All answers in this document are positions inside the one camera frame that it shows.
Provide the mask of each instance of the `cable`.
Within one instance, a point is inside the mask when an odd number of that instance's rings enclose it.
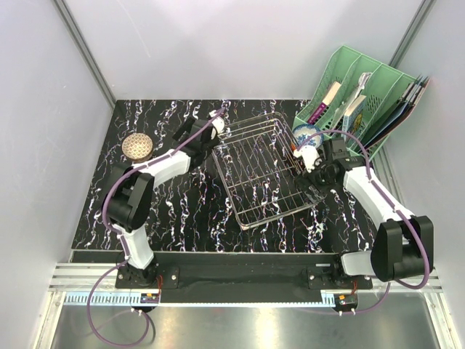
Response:
[[[97,280],[95,285],[92,287],[92,289],[91,289],[91,291],[89,293],[89,297],[87,298],[87,304],[86,304],[87,321],[89,322],[89,326],[90,326],[92,332],[94,332],[94,334],[97,336],[97,338],[99,340],[101,340],[102,342],[104,342],[105,344],[109,344],[109,345],[112,345],[113,347],[117,347],[117,348],[132,348],[132,347],[135,347],[136,345],[139,345],[145,339],[145,337],[147,336],[148,329],[150,327],[150,318],[149,318],[149,316],[146,313],[142,312],[142,311],[139,312],[139,314],[142,314],[145,317],[146,326],[145,326],[145,331],[144,331],[143,335],[136,342],[133,342],[133,343],[130,343],[130,344],[119,344],[119,343],[115,343],[115,342],[111,342],[110,340],[107,340],[106,338],[104,338],[98,332],[98,329],[95,327],[94,323],[92,322],[92,317],[91,317],[91,314],[90,314],[90,302],[91,302],[91,299],[92,299],[92,295],[94,294],[95,289],[100,284],[100,282],[102,282],[102,280],[105,277],[107,277],[112,271],[117,270],[120,267],[125,266],[126,264],[127,264],[127,260],[115,265],[110,270],[105,271],[103,273],[103,275],[100,276],[100,278]]]
[[[352,290],[352,292],[350,292],[350,294],[355,294],[355,292],[357,291],[358,289],[358,282],[357,280],[354,281],[354,288]]]
[[[116,313],[115,315],[113,315],[110,318],[108,318],[107,320],[105,320],[105,322],[103,324],[100,324],[98,327],[96,327],[96,329],[101,330],[103,327],[106,327],[114,319],[119,318],[120,316],[122,316],[124,314],[133,313],[133,312],[134,312],[134,309],[122,310],[119,313]],[[73,330],[74,335],[77,336],[77,337],[88,337],[91,334],[94,334],[93,331],[86,332],[86,333],[79,333],[79,331],[77,330],[78,327],[76,326],[76,322],[75,322],[75,320],[73,319],[72,316],[70,317],[70,326],[71,326],[71,329]]]
[[[297,308],[297,310],[304,311],[305,313],[312,313],[312,314],[318,314],[318,315],[337,315],[337,316],[351,315],[351,316],[353,316],[355,314],[366,314],[366,313],[371,312],[372,310],[375,310],[375,309],[379,308],[381,306],[381,304],[384,303],[384,301],[387,298],[387,295],[389,294],[390,289],[391,289],[391,283],[388,282],[387,285],[386,285],[386,291],[383,293],[381,298],[379,298],[378,302],[376,302],[375,304],[373,304],[369,308],[362,309],[362,310],[357,310],[357,311],[354,310],[354,313],[344,313],[344,312],[341,312],[341,311],[339,313],[334,313],[334,312],[327,313],[327,312],[324,312],[324,311],[318,311],[318,310],[313,310],[313,309],[312,310],[310,310],[310,309],[302,309],[302,308]]]
[[[378,185],[378,183],[376,183],[374,180],[371,180],[372,177],[371,177],[371,169],[370,169],[370,158],[368,157],[368,152],[366,151],[363,144],[354,135],[350,134],[349,132],[341,131],[341,130],[338,130],[338,129],[329,129],[329,130],[326,129],[324,131],[316,132],[313,135],[310,135],[309,137],[307,137],[305,139],[305,141],[302,142],[301,145],[299,145],[297,150],[300,151],[302,149],[302,147],[304,145],[306,145],[313,137],[316,137],[318,135],[323,135],[325,133],[339,133],[341,135],[346,135],[346,136],[352,138],[358,144],[358,146],[360,147],[360,149],[361,149],[361,151],[363,153],[363,157],[365,158],[366,176],[371,181],[371,184],[373,185],[373,187],[375,187],[375,189],[379,192],[379,194],[383,197],[383,199],[388,203],[388,205],[390,205],[392,207],[394,212],[397,213],[399,215],[399,217],[404,221],[405,225],[407,225],[408,230],[411,232],[412,237],[415,240],[415,242],[416,242],[416,244],[418,246],[418,249],[420,250],[421,258],[423,259],[424,275],[423,275],[423,280],[421,281],[420,284],[418,284],[418,285],[410,285],[410,284],[405,283],[402,280],[396,280],[396,282],[401,284],[402,286],[405,286],[405,287],[409,288],[409,289],[421,289],[423,286],[425,286],[428,283],[428,279],[429,279],[430,270],[429,270],[428,255],[426,254],[426,250],[424,249],[424,246],[421,243],[421,239],[420,239],[419,235],[417,234],[417,232],[415,231],[415,228],[412,226],[412,224],[407,219],[407,217],[399,209],[396,210],[396,206],[395,206],[394,202],[392,202],[392,200],[388,197],[388,195],[381,189],[381,187]]]
[[[224,112],[225,112],[226,108],[223,107],[223,108],[220,108],[217,110],[217,113],[215,114],[215,116],[213,116],[210,120],[208,120],[208,122],[203,126],[201,127],[194,135],[190,136],[186,141],[184,141],[183,143],[181,143],[176,149],[174,149],[170,154],[165,154],[163,156],[159,156],[158,158],[156,159],[153,159],[152,161],[149,161],[147,164],[144,164],[144,165],[141,165],[141,166],[138,166],[134,169],[132,169],[131,171],[127,172],[126,174],[124,174],[123,176],[121,176],[117,181],[116,183],[113,185],[113,187],[111,187],[110,191],[108,192],[108,195],[107,197],[105,198],[105,202],[103,203],[103,208],[102,208],[102,220],[103,220],[103,224],[105,225],[105,227],[113,232],[115,232],[117,234],[117,237],[120,239],[121,241],[121,246],[123,247],[123,251],[124,251],[124,258],[126,260],[129,259],[129,248],[128,248],[128,245],[127,245],[127,242],[126,242],[126,239],[124,238],[123,236],[123,233],[119,230],[119,229],[116,229],[112,224],[111,222],[109,221],[108,219],[108,205],[110,203],[110,200],[111,198],[113,197],[113,195],[115,195],[115,192],[116,190],[118,189],[118,187],[121,185],[122,182],[124,182],[125,180],[127,180],[129,177],[131,177],[134,173],[140,171],[141,169],[147,169],[148,167],[151,167],[155,164],[157,164],[158,162],[161,162],[171,156],[173,156],[174,154],[176,154],[178,151],[180,151],[181,149],[183,149],[191,140],[193,140],[194,138],[196,138],[200,133],[202,133],[208,126],[211,125],[211,123],[216,119],[218,118],[219,116],[221,116]]]
[[[144,317],[145,317],[145,320],[147,322],[146,324],[146,327],[145,327],[145,331],[144,331],[144,334],[134,343],[132,344],[118,344],[118,343],[114,343],[114,342],[111,342],[110,340],[107,340],[106,338],[104,338],[99,332],[98,332],[98,328],[95,327],[94,323],[92,322],[92,317],[91,317],[91,314],[90,314],[90,302],[91,302],[91,298],[92,298],[92,295],[94,294],[95,292],[95,289],[97,288],[97,286],[99,285],[99,283],[108,275],[110,274],[112,271],[114,270],[118,270],[120,267],[122,266],[125,266],[129,260],[129,258],[131,257],[130,254],[129,254],[129,247],[127,245],[127,241],[126,239],[124,238],[123,236],[123,233],[119,230],[119,229],[116,229],[112,224],[111,222],[109,221],[108,219],[108,205],[110,203],[110,200],[111,198],[113,197],[113,195],[115,194],[116,190],[118,189],[118,187],[121,185],[122,182],[124,182],[125,180],[127,180],[129,177],[131,177],[134,173],[140,171],[141,169],[147,169],[148,167],[151,167],[165,159],[168,159],[170,158],[171,156],[173,156],[174,154],[176,154],[178,151],[180,151],[181,149],[183,149],[191,140],[193,140],[194,138],[196,138],[200,133],[202,133],[208,126],[210,126],[213,121],[218,118],[220,115],[222,115],[224,113],[224,111],[226,110],[225,107],[223,108],[220,108],[219,110],[217,110],[215,116],[213,116],[203,127],[201,127],[196,133],[194,133],[194,135],[192,135],[191,137],[189,137],[186,141],[184,141],[183,143],[181,143],[177,148],[175,148],[170,154],[165,154],[163,156],[159,156],[158,158],[156,159],[153,159],[152,161],[149,161],[147,164],[144,164],[144,165],[141,165],[141,166],[138,166],[138,167],[135,167],[133,168],[132,170],[128,171],[126,174],[124,174],[123,176],[121,176],[117,181],[116,183],[113,185],[113,187],[110,189],[110,191],[108,192],[108,195],[107,197],[105,198],[105,201],[103,203],[103,208],[102,208],[102,220],[103,220],[103,224],[105,225],[105,227],[113,232],[115,232],[117,234],[117,237],[120,239],[121,241],[121,246],[123,247],[123,252],[124,252],[124,261],[117,264],[116,266],[114,266],[113,268],[111,268],[109,271],[105,272],[102,276],[100,276],[100,278],[97,280],[97,282],[95,283],[95,285],[92,287],[92,290],[91,292],[89,293],[89,299],[87,300],[87,304],[86,304],[86,310],[87,310],[87,320],[89,321],[89,325],[90,325],[90,328],[92,330],[92,333],[94,333],[97,338],[99,340],[101,340],[102,342],[106,343],[106,344],[109,344],[109,345],[112,345],[112,346],[115,346],[115,347],[118,347],[118,348],[132,348],[132,347],[135,347],[136,345],[139,345],[141,343],[141,341],[143,341],[145,339],[145,337],[147,336],[147,333],[148,333],[148,329],[149,329],[149,325],[150,325],[150,322],[151,322],[151,319],[150,317],[140,311],[139,314],[143,314]],[[157,282],[158,282],[158,289],[159,289],[159,295],[158,295],[158,300],[154,300],[153,302],[150,302],[150,303],[155,303],[155,304],[158,304],[160,302],[160,296],[161,296],[161,286],[163,285],[163,278],[160,276],[160,281],[157,279]],[[114,316],[112,317],[110,320],[106,321],[105,324],[107,324],[109,321],[113,320],[115,317],[117,316]]]

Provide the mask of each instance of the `white wall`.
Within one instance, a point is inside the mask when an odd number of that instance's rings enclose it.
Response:
[[[396,130],[387,150],[416,214],[434,223],[435,256],[455,324],[465,343],[465,3],[434,5],[400,70],[432,82],[415,113]]]
[[[29,348],[110,109],[50,0],[0,5],[0,348]]]
[[[308,98],[348,44],[389,62],[420,0],[66,0],[118,99]]]

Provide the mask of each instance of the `metal floor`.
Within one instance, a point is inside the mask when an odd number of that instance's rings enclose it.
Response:
[[[360,294],[360,308],[376,301]],[[96,326],[121,307],[92,308]],[[357,316],[325,316],[291,308],[163,308],[150,317],[156,329],[138,348],[439,348],[422,294],[390,294],[376,311]],[[120,343],[134,342],[145,322],[124,314],[100,333]],[[65,305],[54,349],[111,348],[90,332],[84,306]]]

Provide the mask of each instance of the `notebook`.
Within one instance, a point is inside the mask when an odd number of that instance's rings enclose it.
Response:
[[[409,94],[413,91],[413,88],[417,85],[417,83],[420,82],[420,76],[413,82],[410,83],[407,86],[407,89],[404,91],[402,96],[399,97],[395,101],[393,105],[389,107],[389,109],[379,117],[379,119],[373,123],[370,128],[366,131],[365,135],[363,136],[362,139],[362,144],[367,145],[370,140],[373,139],[373,137],[378,133],[379,130],[383,128],[384,125],[388,122],[389,118],[395,113],[395,111],[398,111],[398,108],[402,108],[404,106],[404,103],[406,102]]]
[[[368,82],[369,78],[371,77],[371,73],[362,73],[360,78],[358,79],[358,84],[352,90],[352,93],[347,98],[345,103],[341,105],[339,108],[336,109],[334,113],[333,121],[331,122],[330,129],[337,129],[339,128],[339,122],[342,120],[342,116],[345,114],[345,111],[350,105],[360,96],[362,91],[365,89],[365,85]]]
[[[404,108],[395,113],[389,121],[366,143],[366,148],[371,148],[375,144],[382,141],[389,133],[396,129],[404,120],[412,114],[417,106],[419,100],[428,86],[429,79],[425,78],[422,82],[415,84],[411,91],[408,93],[406,101],[403,103]]]
[[[362,110],[366,105],[366,96],[360,95],[346,109],[342,117],[342,131],[352,133],[353,135],[359,130],[362,122]],[[347,140],[346,135],[342,135],[344,140]]]

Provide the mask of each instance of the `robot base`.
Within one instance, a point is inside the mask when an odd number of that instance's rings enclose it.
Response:
[[[118,263],[123,262],[124,255],[118,258]],[[171,265],[159,265],[156,257],[146,267],[137,269],[129,264],[118,269],[115,288],[117,289],[157,289],[157,276],[161,276],[163,289],[176,289],[179,280],[179,268]]]

